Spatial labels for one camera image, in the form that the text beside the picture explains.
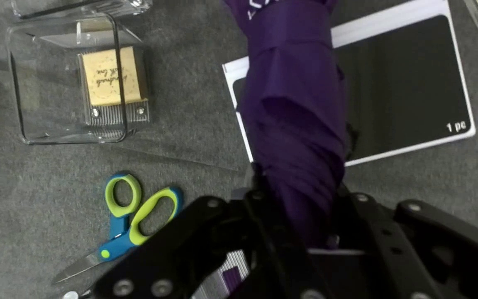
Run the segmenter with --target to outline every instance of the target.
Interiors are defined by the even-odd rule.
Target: clear plastic box
[[[64,14],[69,9],[108,13],[111,16],[139,14],[151,8],[152,0],[10,0],[13,14],[28,19],[43,14]]]
[[[103,13],[11,27],[8,59],[23,140],[124,139],[131,124],[149,120],[144,52],[137,36]]]

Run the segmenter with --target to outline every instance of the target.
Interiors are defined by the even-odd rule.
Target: gray fabric surface
[[[396,0],[340,0],[335,22]],[[461,54],[478,124],[478,31],[453,1]],[[0,0],[0,299],[56,297],[86,287],[106,267],[53,287],[53,275],[106,235],[104,179],[129,169],[146,194],[176,182],[187,200],[229,195],[247,169],[220,64],[245,42],[220,0],[156,0],[141,16],[121,19],[151,44],[152,107],[157,114],[129,139],[106,145],[20,142],[5,29],[10,1]],[[478,225],[478,134],[473,139],[348,169],[347,182],[393,205],[425,199]]]

